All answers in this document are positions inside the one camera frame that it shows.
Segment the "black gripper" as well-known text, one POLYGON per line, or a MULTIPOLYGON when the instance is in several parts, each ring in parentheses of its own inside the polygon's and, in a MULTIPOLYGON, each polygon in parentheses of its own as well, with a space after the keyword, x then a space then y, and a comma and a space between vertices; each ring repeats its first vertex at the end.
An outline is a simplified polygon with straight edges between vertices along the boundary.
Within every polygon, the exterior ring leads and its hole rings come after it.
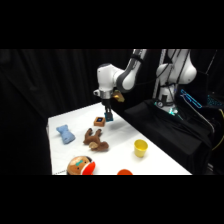
POLYGON ((113 114, 111 110, 111 99, 102 99, 102 105, 105 106, 105 114, 106 115, 109 114, 109 120, 113 121, 113 114))

